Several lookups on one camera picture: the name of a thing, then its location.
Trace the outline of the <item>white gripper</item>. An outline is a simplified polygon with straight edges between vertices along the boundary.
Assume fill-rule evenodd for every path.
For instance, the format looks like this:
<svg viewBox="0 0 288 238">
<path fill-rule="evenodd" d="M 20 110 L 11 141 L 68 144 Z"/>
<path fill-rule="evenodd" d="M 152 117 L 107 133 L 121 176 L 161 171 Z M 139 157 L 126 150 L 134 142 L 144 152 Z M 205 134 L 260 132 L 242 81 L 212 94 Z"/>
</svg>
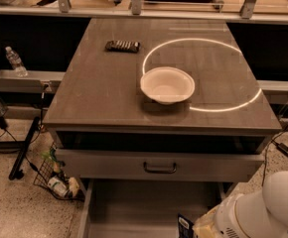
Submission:
<svg viewBox="0 0 288 238">
<path fill-rule="evenodd" d="M 241 194 L 227 197 L 218 207 L 198 218 L 194 225 L 194 238 L 245 238 L 236 218 L 236 203 Z"/>
</svg>

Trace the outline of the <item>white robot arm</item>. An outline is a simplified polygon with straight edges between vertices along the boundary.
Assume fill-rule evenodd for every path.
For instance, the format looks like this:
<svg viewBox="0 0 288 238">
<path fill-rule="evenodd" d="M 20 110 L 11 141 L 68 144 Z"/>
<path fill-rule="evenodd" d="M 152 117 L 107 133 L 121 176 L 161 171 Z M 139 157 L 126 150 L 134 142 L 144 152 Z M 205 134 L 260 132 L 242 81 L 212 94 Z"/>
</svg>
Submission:
<svg viewBox="0 0 288 238">
<path fill-rule="evenodd" d="M 227 197 L 193 231 L 194 238 L 288 238 L 288 171 L 267 177 L 261 190 Z"/>
</svg>

